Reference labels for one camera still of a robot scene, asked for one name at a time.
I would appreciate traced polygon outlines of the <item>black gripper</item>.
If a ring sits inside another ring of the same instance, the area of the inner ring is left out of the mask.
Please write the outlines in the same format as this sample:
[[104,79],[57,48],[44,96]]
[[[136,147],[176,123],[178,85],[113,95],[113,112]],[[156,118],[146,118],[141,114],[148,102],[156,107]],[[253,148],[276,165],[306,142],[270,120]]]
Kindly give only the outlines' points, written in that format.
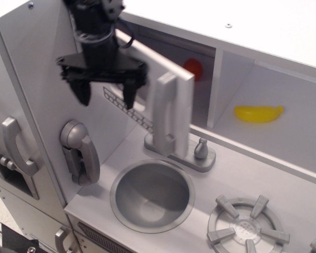
[[112,39],[106,44],[83,44],[82,52],[61,56],[57,64],[78,101],[89,106],[91,82],[123,84],[123,98],[128,110],[133,108],[137,87],[146,84],[147,64],[127,55]]

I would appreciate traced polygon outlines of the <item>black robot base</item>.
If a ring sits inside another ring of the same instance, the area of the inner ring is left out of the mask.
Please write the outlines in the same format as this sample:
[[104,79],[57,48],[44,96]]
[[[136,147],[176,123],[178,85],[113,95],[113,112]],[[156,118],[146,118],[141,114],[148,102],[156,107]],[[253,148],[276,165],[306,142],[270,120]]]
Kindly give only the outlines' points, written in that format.
[[0,252],[43,252],[37,240],[29,240],[0,223]]

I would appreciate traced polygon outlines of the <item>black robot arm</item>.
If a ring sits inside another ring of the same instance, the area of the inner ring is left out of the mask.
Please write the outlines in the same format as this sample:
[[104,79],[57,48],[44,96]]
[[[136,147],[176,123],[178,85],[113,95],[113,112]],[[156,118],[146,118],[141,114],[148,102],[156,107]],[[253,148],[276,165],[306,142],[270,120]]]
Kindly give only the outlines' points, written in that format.
[[123,101],[128,110],[133,107],[136,92],[146,84],[146,63],[125,55],[133,39],[120,44],[116,38],[116,24],[126,25],[119,15],[122,1],[65,1],[73,22],[74,38],[82,52],[57,59],[61,76],[79,102],[89,105],[91,82],[120,84]]

